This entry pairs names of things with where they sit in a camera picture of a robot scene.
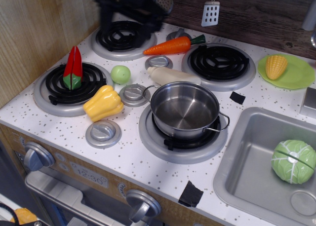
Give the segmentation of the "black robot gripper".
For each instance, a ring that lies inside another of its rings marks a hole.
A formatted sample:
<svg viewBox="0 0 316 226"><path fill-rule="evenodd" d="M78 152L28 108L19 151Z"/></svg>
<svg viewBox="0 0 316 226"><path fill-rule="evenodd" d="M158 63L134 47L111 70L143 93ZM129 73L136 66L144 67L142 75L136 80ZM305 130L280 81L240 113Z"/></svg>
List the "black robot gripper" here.
<svg viewBox="0 0 316 226"><path fill-rule="evenodd" d="M95 0L99 6L99 21L102 32L107 33L113 16L120 13L136 22L134 48L144 51L157 43L156 35L164 20L164 11L154 0Z"/></svg>

